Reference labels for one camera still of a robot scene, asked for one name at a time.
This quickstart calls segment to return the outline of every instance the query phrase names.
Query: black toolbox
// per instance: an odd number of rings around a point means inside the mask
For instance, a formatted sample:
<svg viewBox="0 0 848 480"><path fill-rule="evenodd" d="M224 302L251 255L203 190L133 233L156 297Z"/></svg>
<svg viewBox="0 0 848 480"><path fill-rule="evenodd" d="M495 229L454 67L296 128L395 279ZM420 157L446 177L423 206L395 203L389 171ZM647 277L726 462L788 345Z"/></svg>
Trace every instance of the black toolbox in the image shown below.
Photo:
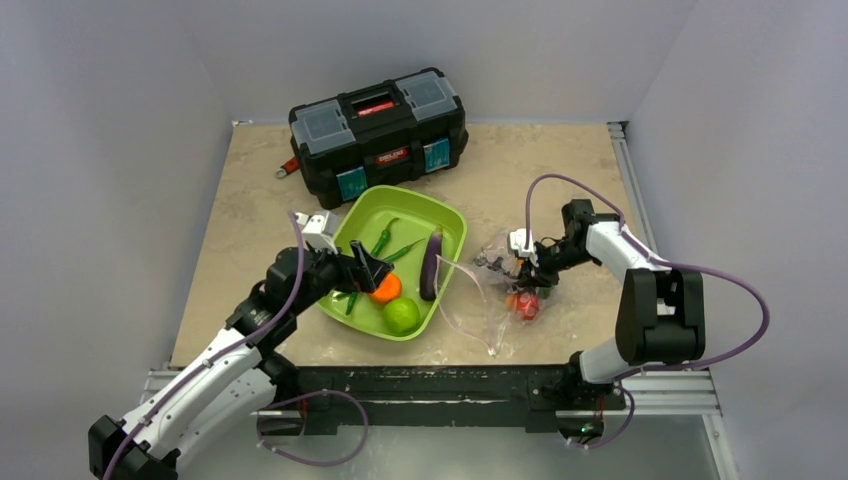
<svg viewBox="0 0 848 480"><path fill-rule="evenodd" d="M436 68L295 107L289 125L306 187L327 209L455 167L468 143L462 101Z"/></svg>

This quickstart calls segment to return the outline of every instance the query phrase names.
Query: purple eggplant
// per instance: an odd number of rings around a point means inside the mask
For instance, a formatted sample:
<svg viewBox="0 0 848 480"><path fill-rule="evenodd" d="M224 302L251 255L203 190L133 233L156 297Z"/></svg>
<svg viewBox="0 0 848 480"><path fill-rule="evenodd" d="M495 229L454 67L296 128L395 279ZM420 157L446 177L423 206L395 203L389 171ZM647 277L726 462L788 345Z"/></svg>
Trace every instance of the purple eggplant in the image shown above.
<svg viewBox="0 0 848 480"><path fill-rule="evenodd" d="M439 265L437 258L442 254L442 227L439 226L430 234L427 240L427 250L424 251L424 261L421 264L421 278L418 294L422 300L432 302L436 299L436 269Z"/></svg>

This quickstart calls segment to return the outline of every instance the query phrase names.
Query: green pepper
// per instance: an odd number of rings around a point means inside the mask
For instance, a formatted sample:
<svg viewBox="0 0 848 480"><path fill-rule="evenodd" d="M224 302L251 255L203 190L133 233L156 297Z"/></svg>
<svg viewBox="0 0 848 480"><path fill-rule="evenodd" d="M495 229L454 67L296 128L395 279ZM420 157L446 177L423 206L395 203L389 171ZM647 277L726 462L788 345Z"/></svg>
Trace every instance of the green pepper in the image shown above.
<svg viewBox="0 0 848 480"><path fill-rule="evenodd" d="M398 218L395 217L389 220L389 223L386 225L386 228L383 229L383 232L380 233L380 238L377 240L377 244L374 245L374 248L371 250L371 255L377 257L380 255L380 252L386 248L386 245L389 244L389 240L392 238L392 232L389 230L392 228L392 224L398 221Z"/></svg>
<svg viewBox="0 0 848 480"><path fill-rule="evenodd" d="M347 297L347 308L345 308L345 315L350 315L350 312L353 311L353 307L356 305L356 298L359 296L359 293L353 292Z"/></svg>
<svg viewBox="0 0 848 480"><path fill-rule="evenodd" d="M424 240L424 239L423 239L423 238L421 238L421 239L418 239L418 240L416 240L416 241L414 241L414 242L410 243L409 245L407 245L407 246L405 246L405 247L401 248L400 250L398 250L397 252L395 252L395 253L393 253L393 254L389 255L388 257L384 258L384 259L383 259L383 261L384 261L384 262L394 262L395 260L397 260L397 259L399 259L400 257L402 257L402 256L406 255L407 253L409 253L409 251L410 251L410 250L412 250L412 247L414 247L416 244L418 244L418 243L419 243L419 242L421 242L422 240Z"/></svg>

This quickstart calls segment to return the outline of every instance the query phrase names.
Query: beige table surface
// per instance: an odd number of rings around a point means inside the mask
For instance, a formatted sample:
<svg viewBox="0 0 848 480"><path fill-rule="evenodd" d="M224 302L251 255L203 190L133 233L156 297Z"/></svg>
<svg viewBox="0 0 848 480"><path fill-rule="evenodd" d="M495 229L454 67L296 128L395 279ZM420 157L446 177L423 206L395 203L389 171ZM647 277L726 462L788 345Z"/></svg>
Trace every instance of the beige table surface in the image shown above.
<svg viewBox="0 0 848 480"><path fill-rule="evenodd" d="M500 229L523 226L527 187L543 173L562 173L587 183L621 206L631 220L605 126L469 125L468 132L470 140L456 168L400 185L465 215L468 236L461 260L469 261ZM187 365L200 353L251 286L264 278L277 252L295 244L286 211L312 213L321 208L299 172L282 180L274 177L292 156L289 137L283 126L235 128L174 347L174 367ZM562 237L560 208L572 195L587 197L553 179L536 188L534 236ZM593 203L596 210L607 211ZM335 212L345 214L350 205ZM298 317L297 331L277 350L300 365L565 362L575 350L613 334L621 289L609 271L592 264L563 272L560 278L557 303L532 325L510 325L495 358L481 342L451 329L438 312L414 340L391 342L353 330L315 307ZM464 288L469 282L456 284ZM451 302L479 298L473 291L449 293L454 293Z"/></svg>

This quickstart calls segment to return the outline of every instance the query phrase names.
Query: teal label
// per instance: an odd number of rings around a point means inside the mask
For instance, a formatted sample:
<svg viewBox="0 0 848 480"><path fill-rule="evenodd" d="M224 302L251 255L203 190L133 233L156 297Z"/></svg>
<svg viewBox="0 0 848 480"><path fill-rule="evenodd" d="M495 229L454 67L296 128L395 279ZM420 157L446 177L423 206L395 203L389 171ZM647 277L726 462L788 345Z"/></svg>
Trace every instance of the teal label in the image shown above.
<svg viewBox="0 0 848 480"><path fill-rule="evenodd" d="M365 169L355 168L345 173L336 175L339 182L339 190L342 193L342 201L353 200L368 188L368 180L365 178Z"/></svg>
<svg viewBox="0 0 848 480"><path fill-rule="evenodd" d="M441 138L424 145L424 171L430 173L450 166L450 140Z"/></svg>

